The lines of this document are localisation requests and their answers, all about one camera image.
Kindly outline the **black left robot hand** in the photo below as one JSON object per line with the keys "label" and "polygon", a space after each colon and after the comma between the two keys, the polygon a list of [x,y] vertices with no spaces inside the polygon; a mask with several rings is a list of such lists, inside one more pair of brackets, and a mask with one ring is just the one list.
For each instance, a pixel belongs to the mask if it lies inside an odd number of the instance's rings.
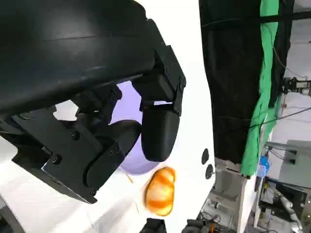
{"label": "black left robot hand", "polygon": [[97,191],[138,140],[170,156],[186,78],[134,0],[0,3],[0,134],[13,162],[71,198]]}

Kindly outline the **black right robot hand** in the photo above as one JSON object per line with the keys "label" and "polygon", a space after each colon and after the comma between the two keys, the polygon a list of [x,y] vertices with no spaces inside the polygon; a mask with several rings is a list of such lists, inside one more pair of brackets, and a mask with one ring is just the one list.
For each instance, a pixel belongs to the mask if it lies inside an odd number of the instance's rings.
{"label": "black right robot hand", "polygon": [[163,219],[147,218],[146,224],[140,233],[166,233],[166,225]]}

